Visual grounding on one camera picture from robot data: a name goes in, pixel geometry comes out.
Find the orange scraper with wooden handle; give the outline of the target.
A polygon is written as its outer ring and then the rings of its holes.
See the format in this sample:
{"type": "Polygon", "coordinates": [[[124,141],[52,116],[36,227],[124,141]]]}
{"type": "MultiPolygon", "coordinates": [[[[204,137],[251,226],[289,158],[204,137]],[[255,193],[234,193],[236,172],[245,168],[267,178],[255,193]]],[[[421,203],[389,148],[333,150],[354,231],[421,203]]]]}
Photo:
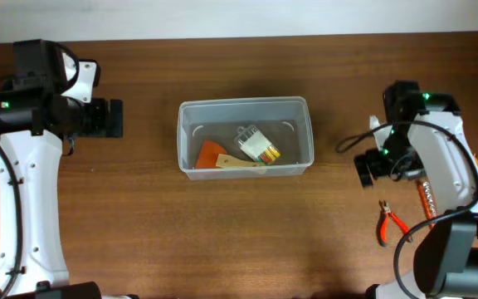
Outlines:
{"type": "Polygon", "coordinates": [[[204,140],[198,155],[196,169],[250,169],[259,174],[264,174],[264,164],[248,160],[238,159],[231,156],[218,143],[211,140],[204,140]]]}

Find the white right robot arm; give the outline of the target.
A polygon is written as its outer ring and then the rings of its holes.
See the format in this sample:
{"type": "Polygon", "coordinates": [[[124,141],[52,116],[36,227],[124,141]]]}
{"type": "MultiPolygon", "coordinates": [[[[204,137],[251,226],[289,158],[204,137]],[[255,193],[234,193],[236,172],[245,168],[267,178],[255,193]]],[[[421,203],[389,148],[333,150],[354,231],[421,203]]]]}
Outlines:
{"type": "Polygon", "coordinates": [[[395,81],[383,93],[386,123],[371,116],[376,148],[354,158],[361,184],[414,180],[429,233],[412,270],[375,284],[367,298],[478,298],[478,161],[453,96],[395,81]]]}

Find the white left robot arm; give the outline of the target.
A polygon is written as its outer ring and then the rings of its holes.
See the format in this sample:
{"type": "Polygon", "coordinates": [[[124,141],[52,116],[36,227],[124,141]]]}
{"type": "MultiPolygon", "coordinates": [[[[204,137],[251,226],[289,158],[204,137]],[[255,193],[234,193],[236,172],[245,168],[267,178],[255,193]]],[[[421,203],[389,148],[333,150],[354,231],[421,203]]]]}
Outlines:
{"type": "Polygon", "coordinates": [[[71,283],[59,228],[61,159],[78,137],[119,138],[121,100],[96,98],[100,66],[58,42],[12,46],[16,70],[0,90],[0,298],[99,298],[71,283]]]}

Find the clear case of coloured plugs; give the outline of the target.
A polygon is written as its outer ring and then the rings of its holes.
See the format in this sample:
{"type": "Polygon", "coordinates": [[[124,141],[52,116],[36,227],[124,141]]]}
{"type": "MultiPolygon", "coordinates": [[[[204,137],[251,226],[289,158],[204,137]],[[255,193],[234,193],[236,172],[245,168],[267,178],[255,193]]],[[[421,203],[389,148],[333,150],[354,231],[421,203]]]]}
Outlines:
{"type": "Polygon", "coordinates": [[[256,162],[268,165],[281,157],[277,147],[255,125],[239,126],[234,141],[244,154],[256,162]]]}

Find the clear plastic storage container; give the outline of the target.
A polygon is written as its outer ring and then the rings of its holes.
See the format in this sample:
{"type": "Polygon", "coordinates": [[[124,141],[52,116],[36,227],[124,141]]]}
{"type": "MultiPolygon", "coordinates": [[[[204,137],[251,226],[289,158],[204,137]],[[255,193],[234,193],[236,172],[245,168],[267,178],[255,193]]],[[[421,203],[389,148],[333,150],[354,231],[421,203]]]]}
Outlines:
{"type": "Polygon", "coordinates": [[[315,158],[300,96],[184,102],[177,139],[179,168],[191,180],[299,175],[315,158]]]}

